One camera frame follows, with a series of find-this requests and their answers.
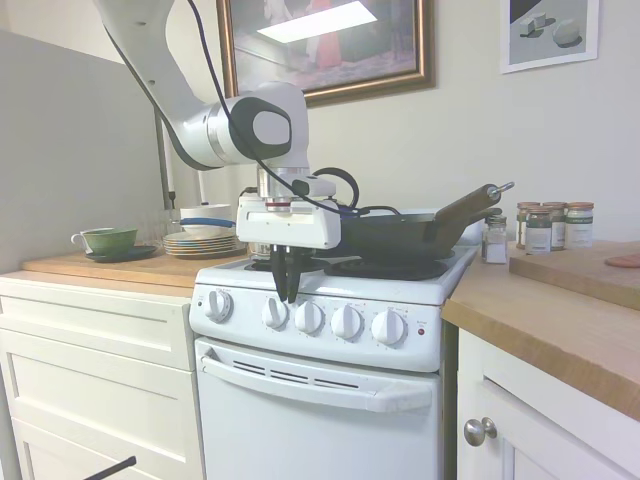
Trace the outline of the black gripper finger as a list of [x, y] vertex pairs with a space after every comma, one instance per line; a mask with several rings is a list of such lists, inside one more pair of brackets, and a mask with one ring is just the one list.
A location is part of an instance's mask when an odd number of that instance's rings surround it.
[[303, 268], [302, 249], [291, 247], [288, 252], [288, 303], [293, 304], [296, 300], [300, 277]]
[[271, 246], [271, 271], [279, 300], [285, 302], [288, 298], [286, 249], [283, 246]]

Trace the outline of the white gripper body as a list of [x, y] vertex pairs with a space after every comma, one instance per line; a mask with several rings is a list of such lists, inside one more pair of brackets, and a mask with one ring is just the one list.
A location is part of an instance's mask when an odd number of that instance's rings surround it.
[[259, 197], [239, 199], [236, 233], [242, 242], [328, 250], [341, 241], [337, 213], [305, 201], [270, 211]]

